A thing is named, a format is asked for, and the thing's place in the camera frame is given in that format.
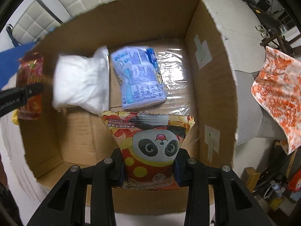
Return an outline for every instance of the white plastic bag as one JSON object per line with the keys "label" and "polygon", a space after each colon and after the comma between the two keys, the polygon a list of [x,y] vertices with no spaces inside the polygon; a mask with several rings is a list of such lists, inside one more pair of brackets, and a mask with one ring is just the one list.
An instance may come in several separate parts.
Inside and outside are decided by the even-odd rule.
{"label": "white plastic bag", "polygon": [[60,55],[53,80],[52,106],[80,106],[100,115],[109,110],[109,60],[106,46],[96,50],[92,58]]}

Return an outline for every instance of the red snack bag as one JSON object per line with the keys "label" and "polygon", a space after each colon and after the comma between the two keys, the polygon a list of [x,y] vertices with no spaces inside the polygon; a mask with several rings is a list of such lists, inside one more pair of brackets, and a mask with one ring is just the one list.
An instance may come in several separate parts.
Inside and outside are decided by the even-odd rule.
{"label": "red snack bag", "polygon": [[[25,87],[28,84],[42,81],[43,56],[37,52],[29,52],[20,59],[17,72],[16,87]],[[32,96],[27,104],[18,108],[18,118],[24,120],[37,120],[42,113],[41,94]]]}
{"label": "red snack bag", "polygon": [[116,140],[125,165],[123,188],[176,189],[173,162],[192,116],[104,111],[102,121]]}
{"label": "red snack bag", "polygon": [[301,169],[293,176],[287,188],[294,192],[301,191]]}

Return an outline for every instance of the gray seat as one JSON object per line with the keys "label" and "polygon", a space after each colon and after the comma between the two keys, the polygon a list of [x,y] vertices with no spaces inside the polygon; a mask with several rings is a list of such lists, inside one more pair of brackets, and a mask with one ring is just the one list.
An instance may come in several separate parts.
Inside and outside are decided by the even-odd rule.
{"label": "gray seat", "polygon": [[235,145],[258,138],[286,140],[286,136],[277,122],[254,99],[251,86],[259,72],[247,73],[235,71],[238,99],[238,139]]}
{"label": "gray seat", "polygon": [[61,23],[41,0],[35,0],[15,24],[12,34],[19,43],[26,44],[43,37]]}

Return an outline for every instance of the screw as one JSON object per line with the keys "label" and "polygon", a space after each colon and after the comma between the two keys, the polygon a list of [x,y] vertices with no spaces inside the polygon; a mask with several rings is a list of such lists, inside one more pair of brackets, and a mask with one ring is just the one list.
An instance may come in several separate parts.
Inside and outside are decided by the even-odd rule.
{"label": "screw", "polygon": [[189,158],[187,161],[189,164],[195,164],[197,162],[195,158]]}
{"label": "screw", "polygon": [[231,170],[230,167],[227,166],[227,165],[222,166],[222,169],[223,169],[223,171],[225,171],[225,172],[228,172],[228,171]]}
{"label": "screw", "polygon": [[76,166],[76,165],[70,167],[70,171],[72,171],[72,172],[76,172],[77,170],[78,170],[78,166]]}
{"label": "screw", "polygon": [[113,159],[112,159],[112,158],[105,158],[105,159],[103,160],[103,162],[104,162],[105,164],[111,164],[111,163],[113,162]]}

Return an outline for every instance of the panda face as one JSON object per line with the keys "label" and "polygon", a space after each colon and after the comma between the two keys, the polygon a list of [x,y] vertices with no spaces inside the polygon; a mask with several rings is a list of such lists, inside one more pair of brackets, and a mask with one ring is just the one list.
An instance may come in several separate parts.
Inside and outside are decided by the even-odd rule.
{"label": "panda face", "polygon": [[147,161],[173,161],[179,150],[177,136],[164,129],[149,129],[133,136],[134,152]]}

